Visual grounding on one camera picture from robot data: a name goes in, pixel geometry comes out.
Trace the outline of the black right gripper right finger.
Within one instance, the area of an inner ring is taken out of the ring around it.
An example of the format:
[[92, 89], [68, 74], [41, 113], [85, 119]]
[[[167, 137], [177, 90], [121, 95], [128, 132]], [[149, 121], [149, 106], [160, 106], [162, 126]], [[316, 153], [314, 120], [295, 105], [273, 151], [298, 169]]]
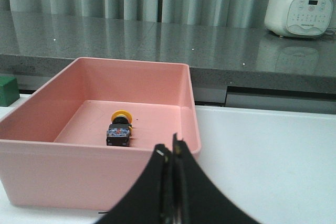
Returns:
[[187, 144], [173, 135], [173, 185], [179, 223], [257, 223], [207, 177]]

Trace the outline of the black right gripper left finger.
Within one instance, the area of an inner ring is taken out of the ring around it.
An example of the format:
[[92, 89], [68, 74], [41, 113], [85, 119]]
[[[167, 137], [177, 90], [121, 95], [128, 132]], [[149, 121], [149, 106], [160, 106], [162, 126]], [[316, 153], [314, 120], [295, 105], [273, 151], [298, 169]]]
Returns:
[[97, 223], [173, 223], [172, 167], [171, 151], [156, 145], [132, 188]]

